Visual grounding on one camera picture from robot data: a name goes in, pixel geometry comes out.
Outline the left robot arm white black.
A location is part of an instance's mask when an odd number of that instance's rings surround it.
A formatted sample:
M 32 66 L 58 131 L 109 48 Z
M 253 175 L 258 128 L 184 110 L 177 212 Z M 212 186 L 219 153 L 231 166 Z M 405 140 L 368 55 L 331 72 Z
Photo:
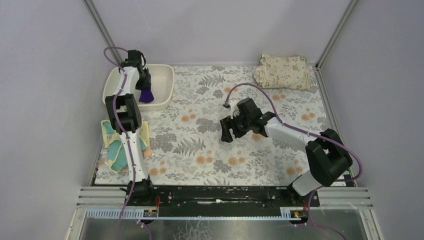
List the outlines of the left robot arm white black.
M 105 97 L 105 106 L 127 160 L 127 200 L 147 202 L 154 198 L 154 187 L 143 156 L 140 138 L 143 120 L 138 104 L 154 100 L 151 75 L 144 54 L 135 49 L 127 51 L 126 59 L 117 68 L 120 79 L 115 92 Z

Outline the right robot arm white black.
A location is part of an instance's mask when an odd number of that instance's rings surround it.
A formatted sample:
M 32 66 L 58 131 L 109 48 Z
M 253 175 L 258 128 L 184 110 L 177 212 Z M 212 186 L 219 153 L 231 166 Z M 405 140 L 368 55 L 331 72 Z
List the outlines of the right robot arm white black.
M 251 98 L 239 102 L 226 101 L 223 107 L 229 116 L 220 120 L 221 141 L 231 143 L 248 132 L 284 141 L 303 151 L 309 170 L 288 185 L 299 196 L 306 196 L 319 187 L 331 186 L 353 164 L 338 134 L 326 129 L 319 134 L 307 132 L 285 123 L 274 112 L 262 112 Z

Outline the purple towel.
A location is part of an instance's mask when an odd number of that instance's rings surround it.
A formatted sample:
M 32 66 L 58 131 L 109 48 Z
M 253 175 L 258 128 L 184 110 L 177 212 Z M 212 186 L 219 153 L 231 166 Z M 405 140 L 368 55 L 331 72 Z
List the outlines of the purple towel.
M 148 73 L 147 76 L 139 80 L 137 83 L 137 89 L 140 90 L 139 102 L 140 103 L 151 103 L 155 98 L 151 90 L 151 74 Z

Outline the yellow teal patterned towel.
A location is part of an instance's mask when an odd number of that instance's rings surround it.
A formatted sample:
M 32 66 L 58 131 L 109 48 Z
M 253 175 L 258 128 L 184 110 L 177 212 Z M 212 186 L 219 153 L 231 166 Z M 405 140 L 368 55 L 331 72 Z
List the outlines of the yellow teal patterned towel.
M 103 146 L 106 149 L 106 165 L 114 172 L 121 173 L 128 171 L 127 157 L 123 148 L 120 135 L 112 128 L 109 120 L 100 122 Z M 150 130 L 148 121 L 143 120 L 139 134 L 141 150 L 144 157 L 151 157 Z

